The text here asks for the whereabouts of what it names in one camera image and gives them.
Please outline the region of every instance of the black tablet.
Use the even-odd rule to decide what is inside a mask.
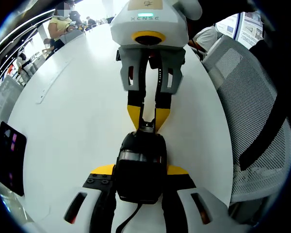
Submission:
[[[26,137],[2,122],[0,125],[0,182],[16,194],[24,195],[23,164]]]

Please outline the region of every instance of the white table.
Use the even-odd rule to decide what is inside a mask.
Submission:
[[[114,164],[125,136],[135,130],[128,115],[127,92],[118,45],[109,25],[94,28],[69,42],[49,58],[24,88],[9,125],[27,137],[24,160],[25,197],[19,197],[34,221],[49,213],[50,204],[72,187],[82,186],[91,170]],[[229,205],[232,190],[232,147],[226,117],[216,90],[189,47],[182,67],[183,82],[172,97],[171,114],[160,133],[167,143],[169,163],[186,169]],[[41,90],[70,62],[41,104]],[[157,71],[147,69],[144,119],[154,116]],[[136,204],[117,199],[113,232]],[[164,232],[161,203],[144,205],[125,232]]]

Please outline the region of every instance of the gray mesh chair back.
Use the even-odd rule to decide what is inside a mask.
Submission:
[[[280,189],[291,167],[291,128],[285,120],[274,141],[247,170],[240,155],[262,130],[277,91],[257,58],[223,36],[203,61],[225,111],[233,148],[232,202],[266,197]]]

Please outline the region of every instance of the black camera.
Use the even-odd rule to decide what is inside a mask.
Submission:
[[[121,200],[155,204],[167,176],[166,143],[160,134],[129,133],[116,161],[114,180]]]

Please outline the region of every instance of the yellow ring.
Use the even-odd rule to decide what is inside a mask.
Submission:
[[[136,41],[136,38],[140,36],[153,36],[161,39],[161,42],[164,42],[166,39],[166,36],[164,36],[162,33],[159,32],[153,32],[153,31],[142,31],[142,32],[136,32],[131,35],[132,40]]]

